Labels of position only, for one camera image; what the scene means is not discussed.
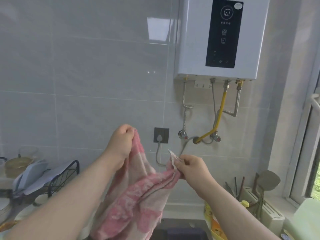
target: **person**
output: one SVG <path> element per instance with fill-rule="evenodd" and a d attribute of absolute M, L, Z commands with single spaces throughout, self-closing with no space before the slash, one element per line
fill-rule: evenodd
<path fill-rule="evenodd" d="M 6 240 L 76 239 L 112 175 L 128 157 L 134 128 L 122 125 L 114 131 L 105 151 L 87 169 L 63 187 L 45 205 L 19 222 Z M 278 240 L 211 176 L 204 161 L 182 155 L 175 165 L 199 197 L 210 205 L 229 240 Z"/>

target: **person's left hand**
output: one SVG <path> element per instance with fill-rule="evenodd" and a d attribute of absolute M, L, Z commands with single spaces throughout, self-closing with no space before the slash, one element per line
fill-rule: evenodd
<path fill-rule="evenodd" d="M 115 169 L 122 167 L 125 159 L 129 156 L 134 137 L 134 128 L 128 124 L 121 125 L 112 134 L 109 143 L 102 153 L 107 158 L 114 160 Z"/>

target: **water heater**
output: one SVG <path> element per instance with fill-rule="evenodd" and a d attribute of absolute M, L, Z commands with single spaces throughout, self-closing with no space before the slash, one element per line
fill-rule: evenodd
<path fill-rule="evenodd" d="M 176 78 L 257 78 L 270 0 L 180 0 Z"/>

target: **pink and white cloth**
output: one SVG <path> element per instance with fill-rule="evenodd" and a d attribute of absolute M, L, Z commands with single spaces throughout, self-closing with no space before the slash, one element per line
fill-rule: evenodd
<path fill-rule="evenodd" d="M 98 207 L 91 230 L 95 240 L 148 240 L 161 221 L 170 191 L 181 173 L 173 162 L 178 157 L 171 153 L 167 170 L 156 173 L 135 131 L 132 149 L 118 170 L 104 201 Z"/>

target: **hand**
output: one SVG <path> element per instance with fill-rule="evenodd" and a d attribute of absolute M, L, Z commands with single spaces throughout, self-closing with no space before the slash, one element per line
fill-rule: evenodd
<path fill-rule="evenodd" d="M 204 199 L 207 185 L 214 181 L 205 162 L 200 157 L 181 155 L 181 161 L 175 161 L 177 169 L 183 173 L 187 183 Z"/>
<path fill-rule="evenodd" d="M 128 124 L 121 125 L 112 134 L 109 143 L 101 157 L 110 158 L 115 162 L 115 169 L 122 167 L 125 159 L 129 156 L 134 137 L 134 128 Z"/>

